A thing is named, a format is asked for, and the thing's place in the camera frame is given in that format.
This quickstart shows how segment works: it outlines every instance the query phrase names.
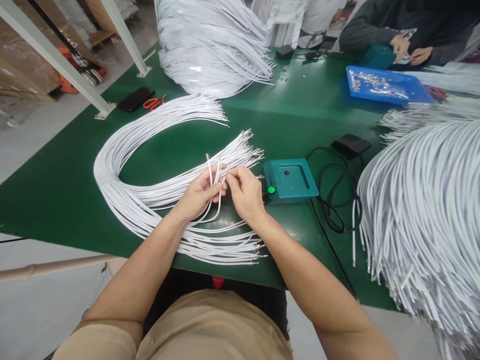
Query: teal crimping machine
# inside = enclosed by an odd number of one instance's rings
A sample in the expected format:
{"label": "teal crimping machine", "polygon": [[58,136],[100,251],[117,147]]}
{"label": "teal crimping machine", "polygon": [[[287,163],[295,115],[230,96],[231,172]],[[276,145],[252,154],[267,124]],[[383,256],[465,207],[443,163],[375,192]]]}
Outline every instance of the teal crimping machine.
{"label": "teal crimping machine", "polygon": [[309,164],[303,158],[267,161],[257,177],[265,203],[303,203],[319,195]]}

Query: green table surface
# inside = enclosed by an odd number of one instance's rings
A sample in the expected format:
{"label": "green table surface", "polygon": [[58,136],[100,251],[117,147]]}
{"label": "green table surface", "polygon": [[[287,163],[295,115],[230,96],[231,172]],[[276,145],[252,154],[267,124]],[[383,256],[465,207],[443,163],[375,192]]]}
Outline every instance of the green table surface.
{"label": "green table surface", "polygon": [[[220,151],[246,129],[252,129],[254,134],[250,143],[265,150],[265,160],[303,158],[314,147],[327,147],[346,133],[373,143],[364,155],[369,160],[381,150],[376,124],[389,107],[349,96],[345,67],[350,64],[337,58],[309,63],[300,59],[278,61],[272,80],[274,86],[254,83],[236,96],[221,100],[230,120],[229,128],[207,121],[191,121],[168,128],[134,153],[120,178],[141,186],[167,180],[204,162],[205,153]],[[102,96],[107,101],[119,102],[141,86],[155,89],[157,96],[168,93],[167,101],[186,94],[165,76],[156,55],[147,60],[147,65],[153,69],[145,78],[136,77],[138,70],[132,66]],[[93,165],[107,139],[147,110],[141,107],[128,113],[115,109],[106,120],[94,119],[97,112],[88,106],[0,186],[0,232],[121,257],[135,251],[141,240],[108,208],[95,182]],[[335,157],[325,153],[312,156],[310,167],[314,177],[332,161],[336,161]],[[254,173],[260,171],[260,166],[253,169]],[[360,172],[360,164],[352,161],[352,169]],[[337,177],[337,173],[325,175],[325,186]],[[349,186],[345,181],[340,193],[347,194]],[[347,286],[310,202],[268,205],[266,209]],[[340,211],[347,225],[351,225],[351,211],[351,206]],[[226,226],[238,219],[227,196],[222,202],[221,217],[209,226]],[[371,282],[360,244],[356,247],[357,264],[353,267],[352,235],[336,234],[330,229],[327,232],[359,301],[393,310],[395,305],[388,290]],[[250,266],[218,266],[177,254],[173,266],[285,287],[271,256]]]}

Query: gray floor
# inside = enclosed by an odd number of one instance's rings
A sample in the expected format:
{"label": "gray floor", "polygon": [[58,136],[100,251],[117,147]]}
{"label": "gray floor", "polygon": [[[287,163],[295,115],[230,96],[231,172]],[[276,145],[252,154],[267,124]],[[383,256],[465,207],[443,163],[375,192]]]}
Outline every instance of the gray floor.
{"label": "gray floor", "polygon": [[[132,35],[141,53],[157,39],[156,24],[149,8],[140,8],[142,22]],[[98,54],[108,68],[105,83],[111,85],[133,61],[121,41]],[[47,103],[0,96],[0,109],[21,120],[16,128],[0,122],[0,183],[53,138],[86,106],[80,94],[64,94],[58,102]],[[8,239],[0,234],[0,240]],[[32,263],[90,256],[90,251],[25,240],[0,245],[0,270]],[[80,320],[110,275],[103,265],[92,265],[24,281],[0,283],[0,349],[3,360],[41,360],[61,343]],[[298,360],[325,359],[312,324],[295,300],[288,295],[287,315],[294,357]],[[391,341],[402,360],[438,360],[432,332],[396,312],[365,307]]]}

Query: hand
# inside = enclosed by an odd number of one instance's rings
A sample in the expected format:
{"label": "hand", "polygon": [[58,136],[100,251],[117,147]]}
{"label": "hand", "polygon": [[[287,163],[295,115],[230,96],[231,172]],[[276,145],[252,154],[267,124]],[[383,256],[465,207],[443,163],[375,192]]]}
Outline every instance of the hand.
{"label": "hand", "polygon": [[415,49],[411,55],[410,55],[410,59],[408,60],[408,62],[413,65],[413,66],[417,66],[417,65],[420,65],[420,64],[423,64],[424,62],[426,62],[430,55],[432,55],[432,50],[434,48],[429,46],[429,47],[419,47],[418,49]]}
{"label": "hand", "polygon": [[[215,180],[216,174],[217,166],[215,165],[211,167],[212,180]],[[220,191],[221,195],[225,196],[227,194],[227,184],[224,183],[222,186],[222,179],[220,178],[216,184],[210,186],[210,172],[209,169],[205,169],[186,188],[185,193],[170,213],[183,222],[190,222],[202,214],[211,198],[213,198],[214,203],[219,202]]]}
{"label": "hand", "polygon": [[407,54],[410,46],[410,41],[408,41],[402,35],[398,34],[395,35],[395,37],[390,41],[390,45],[393,48],[393,53],[396,54],[395,61],[393,62],[394,64],[396,64],[400,62]]}
{"label": "hand", "polygon": [[265,212],[262,183],[245,166],[234,168],[226,175],[236,212],[251,226]]}

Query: white sleeve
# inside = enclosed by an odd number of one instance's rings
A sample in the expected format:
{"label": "white sleeve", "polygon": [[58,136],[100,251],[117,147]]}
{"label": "white sleeve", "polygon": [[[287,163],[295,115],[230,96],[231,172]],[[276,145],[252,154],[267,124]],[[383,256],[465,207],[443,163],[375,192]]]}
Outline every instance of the white sleeve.
{"label": "white sleeve", "polygon": [[128,332],[112,325],[82,327],[56,350],[52,360],[135,360],[137,347]]}

